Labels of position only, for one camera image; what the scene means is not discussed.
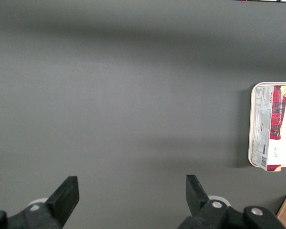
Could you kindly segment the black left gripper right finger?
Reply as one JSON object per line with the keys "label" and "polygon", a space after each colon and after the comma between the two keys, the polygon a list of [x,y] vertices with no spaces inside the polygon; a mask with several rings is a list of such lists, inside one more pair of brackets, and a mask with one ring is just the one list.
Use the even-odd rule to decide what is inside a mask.
{"label": "black left gripper right finger", "polygon": [[284,228],[267,208],[247,206],[239,212],[220,198],[209,198],[195,175],[186,176],[186,202],[191,216],[179,225],[180,229]]}

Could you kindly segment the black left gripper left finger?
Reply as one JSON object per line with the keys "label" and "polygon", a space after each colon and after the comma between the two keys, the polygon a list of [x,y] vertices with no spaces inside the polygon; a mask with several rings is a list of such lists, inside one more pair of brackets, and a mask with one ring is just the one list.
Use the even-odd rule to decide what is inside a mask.
{"label": "black left gripper left finger", "polygon": [[78,202],[78,178],[69,176],[50,197],[32,201],[11,217],[0,210],[0,229],[62,229]]}

